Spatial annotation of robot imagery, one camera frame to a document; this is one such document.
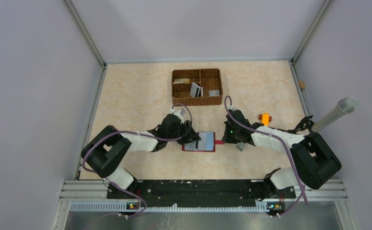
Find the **red leather card holder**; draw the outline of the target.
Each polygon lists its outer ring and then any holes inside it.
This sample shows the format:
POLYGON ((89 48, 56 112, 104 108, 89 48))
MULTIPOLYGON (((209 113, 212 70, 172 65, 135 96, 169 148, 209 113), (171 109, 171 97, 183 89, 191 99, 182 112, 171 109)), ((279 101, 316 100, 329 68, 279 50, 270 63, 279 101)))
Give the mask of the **red leather card holder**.
POLYGON ((199 132, 201 140, 198 144, 197 151, 186 151, 186 152, 215 152, 217 145, 224 145, 225 142, 216 139, 215 132, 199 132))

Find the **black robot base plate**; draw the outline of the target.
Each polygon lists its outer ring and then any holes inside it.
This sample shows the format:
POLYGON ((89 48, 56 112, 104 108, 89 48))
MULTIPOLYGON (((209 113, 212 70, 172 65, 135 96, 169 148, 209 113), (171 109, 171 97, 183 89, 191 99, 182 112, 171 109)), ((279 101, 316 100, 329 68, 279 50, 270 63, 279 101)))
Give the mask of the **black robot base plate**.
POLYGON ((138 180, 128 191, 148 207, 254 207, 296 197, 293 187, 278 190, 263 180, 138 180))

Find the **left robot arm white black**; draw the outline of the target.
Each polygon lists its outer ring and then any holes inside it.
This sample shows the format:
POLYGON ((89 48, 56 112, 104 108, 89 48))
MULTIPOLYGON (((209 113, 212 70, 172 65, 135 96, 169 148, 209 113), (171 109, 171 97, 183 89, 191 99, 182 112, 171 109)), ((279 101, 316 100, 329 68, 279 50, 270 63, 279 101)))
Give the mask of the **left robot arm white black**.
POLYGON ((131 198, 137 190, 136 178, 120 165, 128 152, 157 152, 170 141, 184 145, 200 140, 190 120, 168 114, 157 127, 140 133, 108 125, 81 151, 81 157, 99 177, 116 184, 123 197, 131 198))

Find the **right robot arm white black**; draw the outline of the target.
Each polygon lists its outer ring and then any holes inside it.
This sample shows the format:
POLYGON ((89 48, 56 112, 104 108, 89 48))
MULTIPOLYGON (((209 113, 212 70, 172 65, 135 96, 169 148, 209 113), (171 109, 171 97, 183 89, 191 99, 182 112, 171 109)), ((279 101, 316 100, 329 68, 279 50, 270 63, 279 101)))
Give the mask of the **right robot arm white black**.
POLYGON ((267 174, 264 192, 277 197, 283 189, 305 185, 319 189, 342 168, 342 164, 323 137, 311 132, 300 135, 290 130, 275 129, 262 123, 249 123, 241 110, 227 110, 223 142, 249 144, 284 152, 292 166, 267 174))

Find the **grey card black stripe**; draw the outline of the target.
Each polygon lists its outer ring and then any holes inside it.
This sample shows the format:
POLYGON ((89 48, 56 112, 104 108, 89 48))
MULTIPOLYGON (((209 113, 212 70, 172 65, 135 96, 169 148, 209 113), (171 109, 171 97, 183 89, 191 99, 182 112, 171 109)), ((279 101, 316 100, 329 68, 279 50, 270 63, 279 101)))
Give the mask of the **grey card black stripe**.
POLYGON ((187 143, 184 145, 184 151, 197 151, 198 150, 198 141, 187 143))

